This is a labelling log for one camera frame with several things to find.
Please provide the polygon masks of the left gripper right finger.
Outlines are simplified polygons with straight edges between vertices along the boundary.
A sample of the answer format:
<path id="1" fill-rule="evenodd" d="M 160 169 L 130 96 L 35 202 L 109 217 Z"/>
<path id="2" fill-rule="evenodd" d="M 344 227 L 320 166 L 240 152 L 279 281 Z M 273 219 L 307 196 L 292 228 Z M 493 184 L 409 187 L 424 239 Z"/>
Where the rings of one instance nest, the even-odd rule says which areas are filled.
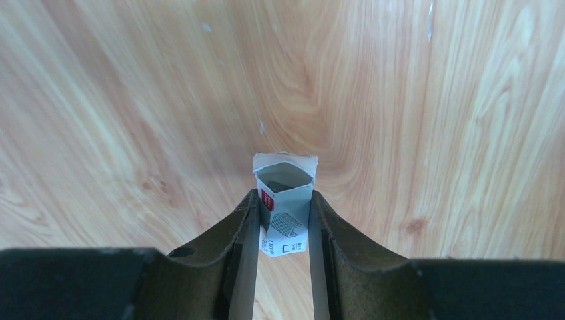
<path id="1" fill-rule="evenodd" d="M 564 262 L 409 259 L 340 217 L 319 193 L 309 221 L 316 319 L 563 319 Z"/>

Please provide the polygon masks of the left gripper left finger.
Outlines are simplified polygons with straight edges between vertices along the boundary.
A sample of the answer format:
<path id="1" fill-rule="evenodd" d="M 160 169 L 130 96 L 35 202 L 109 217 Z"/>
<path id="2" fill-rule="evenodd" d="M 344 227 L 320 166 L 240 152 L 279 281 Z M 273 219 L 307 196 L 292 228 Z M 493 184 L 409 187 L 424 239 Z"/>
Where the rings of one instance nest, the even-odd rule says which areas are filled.
<path id="1" fill-rule="evenodd" d="M 250 319 L 259 198 L 164 254 L 149 247 L 1 252 L 2 319 Z"/>

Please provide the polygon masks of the white staple box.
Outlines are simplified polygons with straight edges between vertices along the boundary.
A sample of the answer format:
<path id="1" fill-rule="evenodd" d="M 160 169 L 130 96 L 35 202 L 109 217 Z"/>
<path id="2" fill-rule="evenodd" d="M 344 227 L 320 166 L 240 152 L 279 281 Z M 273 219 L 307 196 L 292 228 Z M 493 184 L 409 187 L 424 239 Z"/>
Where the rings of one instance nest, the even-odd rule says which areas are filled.
<path id="1" fill-rule="evenodd" d="M 318 157 L 257 153 L 252 172 L 259 196 L 259 249 L 269 257 L 306 251 Z"/>

